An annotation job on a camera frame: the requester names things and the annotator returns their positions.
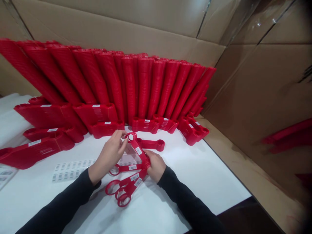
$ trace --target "white label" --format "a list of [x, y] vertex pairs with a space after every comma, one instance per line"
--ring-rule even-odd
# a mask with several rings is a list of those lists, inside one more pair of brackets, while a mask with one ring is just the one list
[[141, 183], [142, 178], [138, 178], [137, 181], [135, 182], [134, 186], [138, 187], [139, 184]]
[[47, 130], [47, 132], [55, 132], [57, 130], [58, 130], [58, 128], [50, 128], [49, 130]]
[[138, 174], [138, 173], [135, 174], [135, 175], [133, 175], [133, 176], [131, 176], [131, 177], [130, 177], [130, 180], [131, 180], [131, 181], [134, 181], [136, 178], [139, 178], [139, 174]]
[[138, 155], [140, 155], [142, 153], [140, 147], [136, 147], [136, 152], [137, 152]]
[[33, 142], [31, 142], [31, 143], [28, 143], [28, 147], [29, 147], [29, 146], [33, 146], [33, 145], [36, 145], [36, 144], [39, 144], [39, 143], [41, 143], [41, 140], [33, 141]]
[[135, 170], [137, 168], [136, 165], [129, 166], [129, 170]]

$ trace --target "person's left hand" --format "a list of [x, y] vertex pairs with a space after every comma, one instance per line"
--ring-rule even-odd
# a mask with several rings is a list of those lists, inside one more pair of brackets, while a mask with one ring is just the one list
[[93, 185], [96, 185], [124, 154], [124, 150], [128, 143], [125, 139], [127, 132], [125, 130], [116, 130], [110, 139], [104, 144], [104, 147], [97, 158], [96, 162], [88, 169], [89, 177]]

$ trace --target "white table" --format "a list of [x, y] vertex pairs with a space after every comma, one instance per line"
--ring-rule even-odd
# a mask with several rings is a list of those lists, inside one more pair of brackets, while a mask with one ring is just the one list
[[[186, 144], [180, 131], [169, 134], [159, 130], [156, 135], [138, 132], [146, 140], [165, 141], [159, 154], [210, 210], [218, 215], [250, 197], [250, 193], [219, 159], [204, 140], [194, 146]], [[0, 191], [0, 233], [15, 233], [43, 206], [73, 181], [52, 183], [56, 164], [94, 159], [99, 155], [109, 137], [85, 140], [70, 151], [52, 155], [27, 170], [19, 170]], [[121, 173], [102, 179], [102, 189], [113, 179], [123, 179], [133, 173]], [[82, 206], [63, 233], [185, 233], [191, 227], [179, 213], [165, 191], [149, 177], [141, 183], [125, 208], [117, 206], [115, 197], [105, 191]]]

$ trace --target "red plastic item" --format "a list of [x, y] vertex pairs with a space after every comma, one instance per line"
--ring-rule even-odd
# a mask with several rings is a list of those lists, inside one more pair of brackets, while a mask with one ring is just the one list
[[116, 70], [119, 76], [119, 80], [120, 80], [120, 85], [121, 85], [121, 91], [122, 91], [122, 97], [123, 97], [123, 108], [124, 108], [124, 119], [126, 123], [128, 122], [128, 107], [127, 107], [127, 89], [126, 89], [126, 81], [124, 78], [124, 71], [123, 71], [123, 65], [121, 62], [121, 59], [123, 58], [124, 54], [122, 53], [114, 53], [113, 57], [114, 57], [114, 61], [115, 61], [115, 66], [116, 66]]
[[153, 115], [153, 120], [159, 122], [160, 130], [165, 130], [170, 134], [173, 134], [179, 125], [179, 122], [177, 120], [170, 120], [164, 117], [160, 117], [159, 115], [156, 114]]
[[64, 45], [47, 45], [47, 47], [85, 103], [96, 104], [97, 101], [82, 75], [71, 50]]
[[151, 149], [151, 150], [157, 150], [159, 152], [162, 152], [165, 148], [165, 142], [163, 140], [142, 140], [141, 138], [136, 139], [141, 148], [143, 149]]
[[29, 104], [32, 105], [47, 105], [50, 104], [44, 96], [34, 97], [28, 100]]
[[179, 117], [179, 114], [187, 98], [189, 97], [190, 93], [192, 92], [193, 88], [195, 87], [196, 83], [202, 76], [202, 73], [204, 72], [205, 69], [206, 68], [201, 65], [193, 64], [170, 119], [176, 120]]
[[190, 111], [196, 100], [198, 100], [200, 95], [206, 90], [206, 88], [208, 88], [207, 84], [214, 75], [215, 71], [216, 68], [208, 67], [208, 69], [206, 70], [206, 72], [204, 73], [204, 75], [202, 76], [202, 78], [199, 80], [198, 84], [192, 91], [191, 95], [187, 99], [186, 103], [184, 104], [179, 117], [187, 115], [187, 113]]
[[72, 53], [74, 54], [93, 93], [96, 94], [99, 103], [108, 104], [110, 100], [107, 93], [106, 83], [98, 67], [93, 50], [79, 49], [73, 50]]
[[150, 132], [156, 134], [160, 124], [157, 120], [139, 119], [138, 117], [133, 118], [132, 131], [133, 132]]
[[30, 141], [37, 141], [45, 137], [53, 137], [56, 135], [57, 132], [66, 133], [75, 143], [82, 142], [84, 139], [84, 136], [82, 135], [81, 131], [74, 126], [62, 128], [50, 128], [50, 129], [31, 128], [26, 130], [23, 133], [23, 136], [29, 139]]
[[166, 64], [165, 78], [162, 86], [162, 94], [159, 102], [159, 107], [157, 114], [163, 116], [168, 104], [168, 100], [176, 80], [176, 75], [178, 73], [180, 62], [178, 61], [168, 61]]
[[153, 79], [152, 79], [152, 89], [149, 100], [149, 110], [147, 113], [147, 118], [152, 119], [153, 115], [156, 113], [160, 95], [162, 92], [163, 77], [165, 72], [166, 64], [162, 61], [155, 61], [153, 68]]
[[181, 63], [164, 117], [170, 119], [191, 68], [192, 68], [191, 63], [188, 62]]
[[0, 163], [27, 169], [36, 162], [62, 150], [70, 150], [75, 143], [65, 133], [58, 132], [52, 137], [45, 137], [29, 144], [0, 150]]
[[35, 128], [59, 128], [72, 125], [77, 127], [83, 135], [88, 132], [70, 103], [63, 105], [21, 104], [15, 106], [14, 110]]
[[113, 91], [114, 104], [116, 107], [118, 118], [124, 121], [124, 102], [121, 84], [115, 67], [113, 55], [109, 52], [102, 52], [98, 55], [98, 61], [99, 65], [105, 68], [105, 73], [110, 81], [110, 87]]
[[126, 82], [128, 124], [132, 126], [132, 119], [136, 116], [136, 85], [134, 78], [133, 59], [129, 56], [122, 58], [124, 79]]
[[46, 48], [28, 46], [24, 49], [24, 51], [43, 71], [47, 78], [55, 85], [68, 102], [71, 104], [81, 102], [77, 91], [68, 82], [67, 78], [63, 75]]
[[0, 53], [26, 78], [26, 80], [42, 93], [50, 103], [60, 104], [65, 101], [14, 41], [1, 39]]
[[146, 118], [149, 105], [149, 59], [138, 59], [138, 75], [139, 75], [139, 108], [138, 117]]
[[124, 130], [124, 121], [118, 120], [116, 122], [97, 122], [90, 125], [90, 129], [95, 139], [100, 139], [104, 136], [113, 135], [114, 131]]

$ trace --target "black sleeve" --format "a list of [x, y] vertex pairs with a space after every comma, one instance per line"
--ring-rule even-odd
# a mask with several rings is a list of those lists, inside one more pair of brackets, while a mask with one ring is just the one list
[[220, 220], [185, 184], [178, 180], [170, 167], [166, 167], [158, 185], [178, 205], [196, 233], [226, 233]]
[[88, 202], [101, 181], [93, 186], [86, 169], [70, 186], [31, 218], [17, 234], [62, 233], [81, 205]]

